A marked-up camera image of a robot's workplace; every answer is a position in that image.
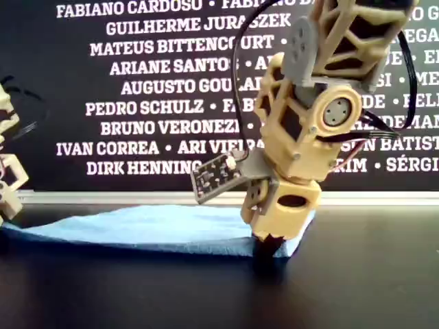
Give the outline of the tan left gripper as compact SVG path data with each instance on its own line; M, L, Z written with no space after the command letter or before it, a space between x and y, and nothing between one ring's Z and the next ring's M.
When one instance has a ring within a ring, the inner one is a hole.
M1 223L11 221L22 209L18 190L29 180L14 154L1 154Z

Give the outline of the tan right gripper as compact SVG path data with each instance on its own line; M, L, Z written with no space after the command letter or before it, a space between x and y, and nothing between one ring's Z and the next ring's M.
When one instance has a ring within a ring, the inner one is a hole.
M298 236L320 201L320 185L294 184L282 178L254 180L241 207L241 218L253 232L253 256L285 258L286 240Z

